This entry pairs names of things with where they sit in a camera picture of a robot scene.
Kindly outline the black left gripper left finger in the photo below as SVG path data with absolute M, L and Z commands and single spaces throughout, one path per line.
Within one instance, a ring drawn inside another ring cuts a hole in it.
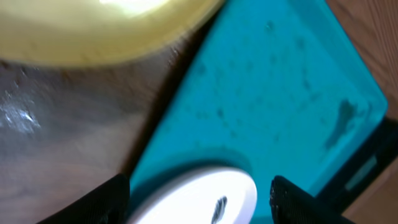
M 120 224 L 129 193 L 129 180 L 118 174 L 39 224 Z

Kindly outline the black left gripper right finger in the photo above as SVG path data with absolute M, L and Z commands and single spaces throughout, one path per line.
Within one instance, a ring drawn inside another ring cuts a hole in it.
M 275 224 L 353 224 L 279 175 L 271 182 L 269 204 Z

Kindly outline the pink-rimmed white plate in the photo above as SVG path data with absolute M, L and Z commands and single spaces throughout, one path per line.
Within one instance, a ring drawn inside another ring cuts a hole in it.
M 206 167 L 161 185 L 133 210 L 127 222 L 249 223 L 256 204 L 256 184 L 248 173 L 232 167 Z

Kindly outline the yellow plate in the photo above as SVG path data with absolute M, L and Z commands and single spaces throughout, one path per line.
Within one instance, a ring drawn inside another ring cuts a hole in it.
M 197 30 L 222 0 L 1 0 L 1 58 L 52 67 L 109 65 Z

